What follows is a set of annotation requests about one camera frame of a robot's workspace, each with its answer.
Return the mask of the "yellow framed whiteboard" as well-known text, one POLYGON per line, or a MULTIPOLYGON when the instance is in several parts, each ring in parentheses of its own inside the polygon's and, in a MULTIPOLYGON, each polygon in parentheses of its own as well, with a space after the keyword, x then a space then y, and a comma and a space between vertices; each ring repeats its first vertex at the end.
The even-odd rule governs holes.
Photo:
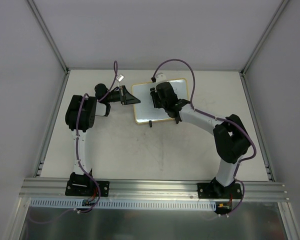
POLYGON ((137 124, 148 124, 152 122, 173 121, 163 108, 155 108, 151 97, 151 88, 155 88, 158 84, 169 82, 181 99, 189 99, 188 81, 185 78, 170 79, 160 82, 146 82, 134 84, 131 87, 132 95, 140 100, 140 103, 134 104, 134 118, 137 124))

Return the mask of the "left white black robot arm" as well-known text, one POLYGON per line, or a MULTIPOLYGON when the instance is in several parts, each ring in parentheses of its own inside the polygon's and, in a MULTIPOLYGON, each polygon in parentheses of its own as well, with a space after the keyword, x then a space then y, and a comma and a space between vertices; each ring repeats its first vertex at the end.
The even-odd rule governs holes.
POLYGON ((109 89, 105 84, 99 83, 94 87, 94 96, 87 93, 84 95, 73 95, 65 113, 65 124, 71 131, 74 142, 74 166, 71 177, 80 179, 77 189, 83 195, 89 195, 94 191, 95 184, 90 177, 92 175, 92 162, 88 158, 86 148, 87 132, 95 123, 96 116, 107 117, 111 111, 111 103, 125 105, 140 104, 142 101, 132 95, 122 85, 109 89))

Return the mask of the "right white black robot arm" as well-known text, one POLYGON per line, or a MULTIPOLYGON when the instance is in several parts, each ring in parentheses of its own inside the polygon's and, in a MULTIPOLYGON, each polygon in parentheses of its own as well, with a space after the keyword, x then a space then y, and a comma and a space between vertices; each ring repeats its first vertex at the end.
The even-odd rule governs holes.
POLYGON ((189 100, 178 98, 170 82, 162 82, 152 87, 150 96, 154 107, 164 109, 177 123, 189 123, 213 135, 216 151, 220 157, 213 190, 220 198, 229 195, 232 191, 231 184, 235 180, 238 161, 252 145, 240 117, 236 114, 216 117, 204 113, 194 108, 189 100))

